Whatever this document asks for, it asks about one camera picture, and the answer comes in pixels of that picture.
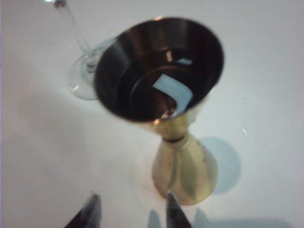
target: glass stem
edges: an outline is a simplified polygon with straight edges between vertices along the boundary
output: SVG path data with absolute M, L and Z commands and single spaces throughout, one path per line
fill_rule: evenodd
M 93 50 L 89 46 L 84 34 L 81 32 L 80 27 L 77 25 L 73 14 L 71 13 L 66 0 L 56 0 L 54 2 L 55 8 L 59 11 L 64 23 L 73 33 L 79 47 L 83 54 L 87 57 L 93 55 Z

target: jigger cup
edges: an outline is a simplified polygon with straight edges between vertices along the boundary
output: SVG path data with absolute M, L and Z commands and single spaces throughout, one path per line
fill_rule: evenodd
M 113 114 L 162 136 L 152 166 L 158 192 L 173 192 L 183 205 L 207 198 L 218 167 L 189 133 L 224 62 L 216 36 L 183 18 L 135 25 L 115 38 L 95 72 L 100 102 Z

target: glass foot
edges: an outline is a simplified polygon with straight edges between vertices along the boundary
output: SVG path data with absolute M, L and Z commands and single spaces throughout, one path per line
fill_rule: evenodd
M 68 73 L 68 88 L 72 94 L 85 100 L 97 99 L 93 85 L 95 67 L 113 41 L 114 38 L 111 38 L 102 42 L 93 50 L 92 55 L 83 55 L 73 64 Z

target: dark object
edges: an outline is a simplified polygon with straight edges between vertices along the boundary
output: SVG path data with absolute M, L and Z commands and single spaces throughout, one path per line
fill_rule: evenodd
M 99 228 L 101 221 L 100 196 L 93 194 L 65 228 Z
M 167 197 L 167 228 L 191 228 L 175 196 L 169 192 Z
M 161 18 L 138 24 L 104 52 L 95 72 L 95 90 L 112 113 L 132 121 L 153 121 L 176 108 L 153 87 L 166 75 L 184 84 L 198 104 L 217 83 L 223 68 L 219 40 L 188 19 Z

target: pointed tip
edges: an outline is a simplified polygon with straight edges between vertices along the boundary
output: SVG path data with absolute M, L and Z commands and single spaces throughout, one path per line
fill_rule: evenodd
M 167 228 L 191 228 L 177 197 L 172 192 L 168 192 L 167 196 Z

